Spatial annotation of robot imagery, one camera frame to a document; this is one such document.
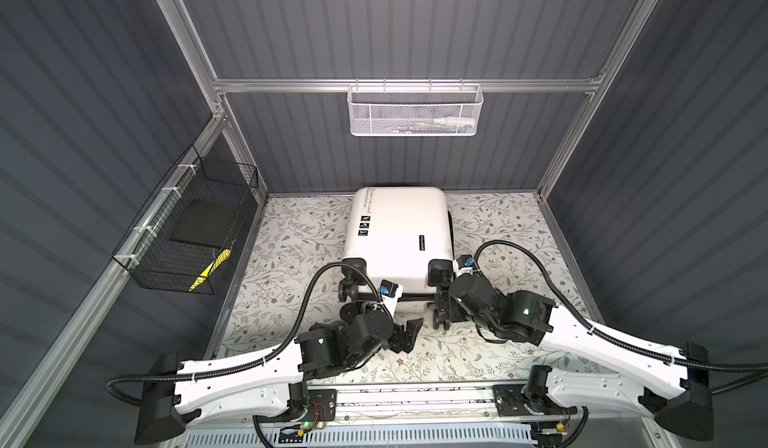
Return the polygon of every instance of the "white mesh basket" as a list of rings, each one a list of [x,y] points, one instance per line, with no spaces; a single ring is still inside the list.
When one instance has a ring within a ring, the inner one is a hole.
[[[350,85],[354,136],[472,136],[477,132],[479,85]]]

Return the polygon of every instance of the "basket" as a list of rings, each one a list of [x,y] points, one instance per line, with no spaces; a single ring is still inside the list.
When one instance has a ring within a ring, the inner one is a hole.
[[[198,158],[175,187],[162,188],[164,200],[147,223],[134,220],[119,247],[136,230],[138,242],[113,259],[142,288],[198,294],[228,288],[234,274],[228,268],[258,209],[257,180],[255,166]]]
[[[457,83],[350,85],[346,99],[354,136],[473,136],[483,101],[479,85]]]

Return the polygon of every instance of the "dark gray panel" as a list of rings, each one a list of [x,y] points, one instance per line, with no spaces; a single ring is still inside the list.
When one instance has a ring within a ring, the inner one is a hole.
[[[0,0],[0,53],[5,411],[210,111],[154,0]],[[93,423],[110,404],[93,370],[146,370],[171,338],[198,354],[219,305],[127,288],[75,367],[92,376],[68,381],[40,444],[77,434],[97,446],[108,427],[132,430],[135,413],[123,406]]]
[[[536,188],[583,96],[485,96],[478,134],[357,137],[342,94],[235,93],[228,99],[270,191],[344,192],[367,185]]]
[[[223,78],[569,78],[635,0],[184,2]]]
[[[767,6],[661,0],[550,198],[612,326],[725,363],[768,359]],[[718,396],[706,446],[767,390]]]

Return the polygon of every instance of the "floral pattern mat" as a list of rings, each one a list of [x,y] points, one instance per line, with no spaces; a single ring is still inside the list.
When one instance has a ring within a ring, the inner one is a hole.
[[[457,256],[474,253],[487,240],[503,238],[521,244],[542,260],[561,291],[589,316],[532,193],[446,196]],[[350,196],[270,198],[218,357],[274,346],[287,336],[314,273],[342,258],[351,206]],[[554,297],[535,265],[512,248],[487,248],[481,262],[488,279],[505,293],[531,290]],[[320,277],[301,330],[339,319],[343,303],[336,287],[340,279],[340,270],[335,269]],[[400,323],[418,316],[395,313]],[[359,370],[311,383],[525,379],[534,364],[581,372],[606,370],[563,351],[512,342],[486,343],[471,323],[433,330],[431,312],[424,319],[410,354],[382,351]]]

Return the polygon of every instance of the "black wire basket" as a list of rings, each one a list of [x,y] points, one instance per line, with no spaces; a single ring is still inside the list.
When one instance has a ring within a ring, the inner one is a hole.
[[[228,288],[258,203],[256,167],[198,158],[168,193],[157,213],[132,223],[112,258],[142,288],[215,294]],[[132,232],[129,253],[118,250]]]

